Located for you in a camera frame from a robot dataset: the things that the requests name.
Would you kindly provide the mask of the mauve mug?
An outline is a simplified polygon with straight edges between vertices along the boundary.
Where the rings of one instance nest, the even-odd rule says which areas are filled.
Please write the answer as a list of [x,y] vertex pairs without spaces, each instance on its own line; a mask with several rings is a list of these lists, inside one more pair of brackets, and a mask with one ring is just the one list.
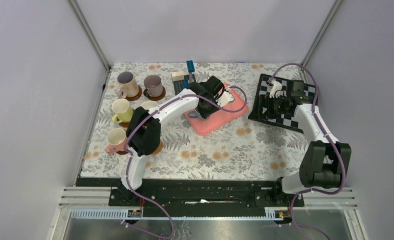
[[144,79],[144,86],[147,90],[147,95],[156,98],[162,95],[163,85],[161,78],[158,75],[152,74]]

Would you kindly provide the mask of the dark brown wooden coaster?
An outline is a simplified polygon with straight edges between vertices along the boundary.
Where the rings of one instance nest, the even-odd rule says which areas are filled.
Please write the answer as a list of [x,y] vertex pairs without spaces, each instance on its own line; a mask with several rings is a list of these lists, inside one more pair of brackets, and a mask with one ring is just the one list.
[[124,99],[128,100],[128,101],[136,101],[137,99],[139,99],[141,97],[141,95],[143,94],[142,88],[140,86],[138,86],[138,93],[135,96],[125,96]]
[[153,96],[150,96],[150,95],[149,95],[148,89],[145,89],[145,90],[143,91],[143,95],[144,95],[146,98],[148,98],[149,100],[151,100],[151,101],[159,101],[159,100],[161,100],[162,98],[165,97],[165,95],[166,95],[166,90],[165,90],[165,87],[163,87],[163,88],[162,88],[162,93],[161,93],[159,96],[153,97]]
[[129,127],[129,122],[121,122],[121,123],[118,123],[118,125],[120,125],[121,127],[124,127],[124,128],[128,128]]

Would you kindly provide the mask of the light wooden coaster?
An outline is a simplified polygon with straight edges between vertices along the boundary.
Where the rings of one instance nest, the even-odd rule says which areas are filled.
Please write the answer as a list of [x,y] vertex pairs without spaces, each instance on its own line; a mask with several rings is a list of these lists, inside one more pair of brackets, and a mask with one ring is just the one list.
[[156,154],[158,154],[158,153],[162,150],[162,148],[163,148],[163,142],[160,140],[160,141],[159,141],[158,147],[155,149],[154,152],[151,153],[151,155],[156,155]]

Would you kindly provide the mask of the tall pink beige mug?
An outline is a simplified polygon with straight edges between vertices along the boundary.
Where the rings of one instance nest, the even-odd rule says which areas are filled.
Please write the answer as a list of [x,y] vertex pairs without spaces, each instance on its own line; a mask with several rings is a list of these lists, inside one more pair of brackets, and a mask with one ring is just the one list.
[[135,76],[129,71],[120,73],[117,82],[119,86],[116,89],[116,95],[119,99],[124,99],[125,96],[134,97],[139,91]]

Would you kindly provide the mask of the yellow mug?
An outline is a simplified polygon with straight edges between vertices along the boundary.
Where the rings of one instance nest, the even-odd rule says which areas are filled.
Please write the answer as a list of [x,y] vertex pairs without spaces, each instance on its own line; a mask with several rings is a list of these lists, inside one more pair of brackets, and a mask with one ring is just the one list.
[[117,99],[112,103],[111,106],[114,115],[112,122],[115,124],[129,124],[132,116],[133,109],[127,99]]

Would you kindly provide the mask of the blue floral mug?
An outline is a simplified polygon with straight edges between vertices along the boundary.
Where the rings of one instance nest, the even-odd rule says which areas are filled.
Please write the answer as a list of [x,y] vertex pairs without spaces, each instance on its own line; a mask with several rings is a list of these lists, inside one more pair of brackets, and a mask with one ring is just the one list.
[[187,117],[190,119],[202,119],[200,113],[195,110],[188,112]]

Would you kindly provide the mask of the white cream cup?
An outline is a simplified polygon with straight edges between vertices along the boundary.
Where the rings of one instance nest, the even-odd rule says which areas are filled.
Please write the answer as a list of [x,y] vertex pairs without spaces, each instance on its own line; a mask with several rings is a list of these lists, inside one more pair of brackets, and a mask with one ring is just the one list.
[[141,103],[139,105],[139,107],[142,107],[145,110],[149,110],[151,108],[157,107],[158,105],[159,104],[156,101],[148,100],[148,101],[145,101],[145,102]]

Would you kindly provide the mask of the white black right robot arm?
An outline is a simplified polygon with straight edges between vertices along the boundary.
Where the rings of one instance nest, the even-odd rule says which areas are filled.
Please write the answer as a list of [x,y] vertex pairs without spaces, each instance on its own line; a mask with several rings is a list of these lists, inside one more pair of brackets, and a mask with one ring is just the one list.
[[340,142],[328,129],[317,106],[318,94],[306,95],[304,82],[290,80],[287,85],[269,79],[268,92],[260,99],[267,116],[290,115],[298,122],[308,148],[297,173],[280,179],[280,187],[272,191],[272,201],[284,206],[291,194],[309,191],[337,194],[345,185],[351,147]]

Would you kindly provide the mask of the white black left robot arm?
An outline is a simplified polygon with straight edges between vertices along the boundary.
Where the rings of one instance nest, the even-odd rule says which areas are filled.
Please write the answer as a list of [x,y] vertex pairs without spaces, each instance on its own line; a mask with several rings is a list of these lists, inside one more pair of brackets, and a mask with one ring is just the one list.
[[130,158],[126,173],[121,178],[125,188],[121,200],[135,205],[140,198],[137,190],[142,185],[144,165],[149,155],[160,145],[162,126],[187,112],[195,112],[196,119],[203,122],[211,119],[219,110],[234,101],[225,85],[215,76],[204,82],[191,82],[170,100],[144,109],[138,107],[126,131],[125,150]]

